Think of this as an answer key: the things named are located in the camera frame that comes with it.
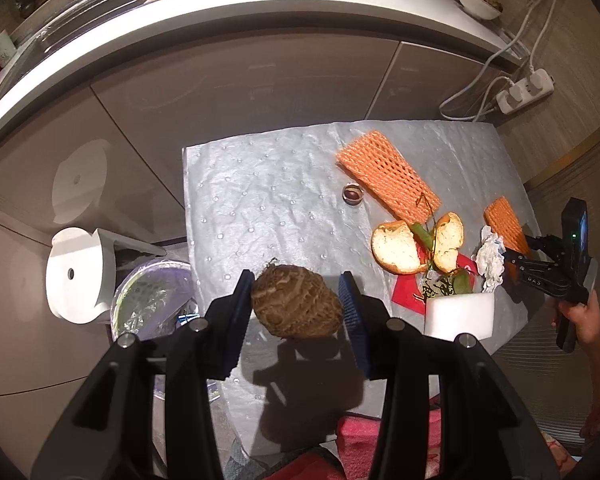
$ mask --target plastic stool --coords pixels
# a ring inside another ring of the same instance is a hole
[[[84,324],[109,321],[116,285],[114,246],[164,256],[162,247],[96,229],[69,227],[51,240],[46,262],[46,300],[56,317]]]

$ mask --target silver tablecloth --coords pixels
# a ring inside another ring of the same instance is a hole
[[[482,212],[501,195],[529,233],[539,234],[520,177],[491,124],[359,121],[217,140],[184,151],[189,256],[203,311],[234,290],[242,269],[257,275],[276,258],[319,272],[333,290],[350,270],[364,294],[423,329],[423,316],[391,302],[396,277],[370,251],[373,229],[391,214],[368,194],[356,207],[341,198],[352,179],[336,165],[335,154],[370,130],[384,133],[440,197],[438,215],[460,215],[462,253],[475,253]],[[541,302],[499,287],[485,348],[495,352],[506,343]],[[344,411],[380,416],[384,383],[363,380],[344,330],[320,342],[284,341],[252,316],[240,362],[222,392],[244,449],[260,455],[328,440]]]

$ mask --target silver bolt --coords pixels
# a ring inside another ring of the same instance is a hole
[[[386,327],[394,332],[400,332],[406,323],[398,317],[390,317],[386,322]]]
[[[187,326],[193,330],[193,332],[202,332],[206,327],[209,326],[209,322],[203,317],[197,317],[187,323]]]
[[[458,336],[458,342],[465,348],[473,348],[477,343],[475,337],[467,333],[460,334]]]
[[[116,341],[116,343],[118,343],[119,346],[122,346],[122,348],[128,348],[135,342],[136,336],[133,335],[131,332],[123,333],[123,335],[121,335]]]

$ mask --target crumpled tissue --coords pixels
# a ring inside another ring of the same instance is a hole
[[[493,292],[502,283],[504,272],[504,241],[485,225],[480,231],[482,245],[475,256],[478,273],[484,277],[483,292]]]

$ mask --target power strip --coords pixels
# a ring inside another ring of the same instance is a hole
[[[554,80],[544,68],[539,68],[528,78],[523,77],[510,88],[498,92],[496,101],[502,113],[509,115],[553,92]]]

